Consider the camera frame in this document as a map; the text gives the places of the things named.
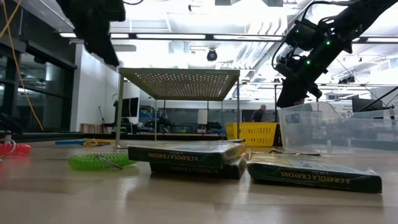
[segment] yellow crate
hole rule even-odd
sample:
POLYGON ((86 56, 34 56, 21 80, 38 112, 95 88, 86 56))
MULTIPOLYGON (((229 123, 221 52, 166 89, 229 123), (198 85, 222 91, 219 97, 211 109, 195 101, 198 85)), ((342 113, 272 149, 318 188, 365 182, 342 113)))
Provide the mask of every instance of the yellow crate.
MULTIPOLYGON (((243 122, 239 126, 241 130, 239 138, 245 140, 246 146, 270 147, 273 145, 277 123, 243 122)), ((227 139, 238 138, 236 122, 226 124, 225 129, 227 139)))

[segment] perforated metal shelf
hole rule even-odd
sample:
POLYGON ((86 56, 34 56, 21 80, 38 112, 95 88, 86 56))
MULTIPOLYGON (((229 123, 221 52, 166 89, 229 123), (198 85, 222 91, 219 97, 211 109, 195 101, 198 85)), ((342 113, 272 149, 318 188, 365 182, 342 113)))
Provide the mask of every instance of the perforated metal shelf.
POLYGON ((222 101, 239 70, 120 68, 120 74, 156 100, 222 101))

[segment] table surface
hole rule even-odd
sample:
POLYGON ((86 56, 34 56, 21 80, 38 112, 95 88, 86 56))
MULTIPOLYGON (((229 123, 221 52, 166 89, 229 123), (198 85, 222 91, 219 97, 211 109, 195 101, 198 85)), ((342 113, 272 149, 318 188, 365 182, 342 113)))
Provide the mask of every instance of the table surface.
POLYGON ((155 174, 147 162, 81 172, 67 158, 125 150, 31 145, 30 157, 9 157, 0 168, 1 223, 398 223, 394 156, 333 158, 382 176, 383 194, 364 194, 254 184, 247 172, 241 180, 155 174))

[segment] ceiling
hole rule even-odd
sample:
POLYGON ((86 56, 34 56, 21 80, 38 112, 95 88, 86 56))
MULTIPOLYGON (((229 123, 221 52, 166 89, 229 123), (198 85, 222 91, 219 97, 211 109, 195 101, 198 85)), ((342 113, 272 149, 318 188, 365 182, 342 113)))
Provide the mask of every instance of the ceiling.
MULTIPOLYGON (((268 7, 262 0, 240 0, 231 6, 216 6, 216 0, 144 0, 139 5, 126 6, 127 20, 112 22, 111 32, 283 35, 309 2, 311 0, 297 0, 293 5, 268 7)), ((29 0, 23 1, 22 5, 59 32, 72 32, 73 27, 55 0, 29 0)), ((316 22, 343 9, 316 5, 309 10, 307 18, 316 22)), ((380 16, 364 35, 398 35, 398 27, 391 22, 398 19, 397 15, 398 5, 395 5, 380 16)), ((113 44, 120 49, 118 57, 125 67, 241 69, 241 80, 258 83, 270 83, 279 78, 271 67, 271 57, 278 43, 113 40, 113 44), (217 61, 207 61, 209 49, 216 50, 217 61)), ((350 73, 355 73, 357 83, 377 83, 371 70, 398 57, 398 45, 394 44, 356 44, 353 50, 351 55, 343 52, 317 82, 338 83, 339 78, 349 74, 347 68, 350 73)), ((262 86, 243 86, 241 96, 273 100, 274 90, 262 86)), ((362 93, 350 88, 323 92, 362 93)))

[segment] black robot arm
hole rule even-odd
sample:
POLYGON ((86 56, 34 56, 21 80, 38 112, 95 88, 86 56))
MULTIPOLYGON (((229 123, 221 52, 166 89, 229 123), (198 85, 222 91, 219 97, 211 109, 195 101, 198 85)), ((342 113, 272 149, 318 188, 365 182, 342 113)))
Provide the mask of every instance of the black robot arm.
POLYGON ((398 0, 313 2, 311 5, 336 4, 347 8, 336 16, 321 19, 318 24, 306 20, 305 15, 301 21, 295 21, 295 26, 284 40, 293 50, 281 57, 274 67, 285 77, 277 106, 293 106, 308 97, 307 92, 321 97, 322 92, 315 84, 318 77, 328 72, 328 66, 342 51, 352 54, 352 41, 396 2, 398 0), (295 55, 297 48, 310 51, 310 54, 308 57, 295 55))

